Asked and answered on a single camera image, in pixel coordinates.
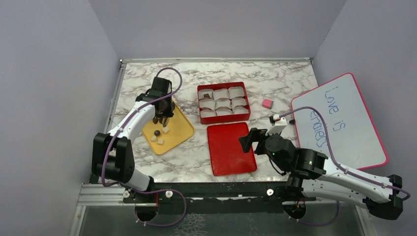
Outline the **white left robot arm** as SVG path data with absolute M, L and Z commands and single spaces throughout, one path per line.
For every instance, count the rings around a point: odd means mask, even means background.
M 132 144 L 150 121 L 167 126 L 175 109 L 171 93 L 172 82 L 155 77 L 151 88 L 137 96 L 134 107 L 115 128 L 95 135 L 91 162 L 93 175 L 136 189 L 136 196 L 143 202 L 153 199 L 153 179 L 135 168 Z

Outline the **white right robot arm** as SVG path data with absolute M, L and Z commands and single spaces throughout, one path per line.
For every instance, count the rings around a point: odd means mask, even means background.
M 257 143 L 255 154 L 267 155 L 289 175 L 284 190 L 278 191 L 284 201 L 337 200 L 367 209 L 371 215 L 385 220 L 396 220 L 403 212 L 400 176 L 379 177 L 338 167 L 325 154 L 295 147 L 290 140 L 279 134 L 268 134 L 265 129 L 252 128 L 238 140 L 245 153 Z

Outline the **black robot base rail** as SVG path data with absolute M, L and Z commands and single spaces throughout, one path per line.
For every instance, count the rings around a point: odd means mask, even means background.
M 285 181 L 260 182 L 157 182 L 150 191 L 133 190 L 123 203 L 159 214 L 282 213 L 283 205 L 304 204 L 315 197 L 295 198 L 285 192 Z

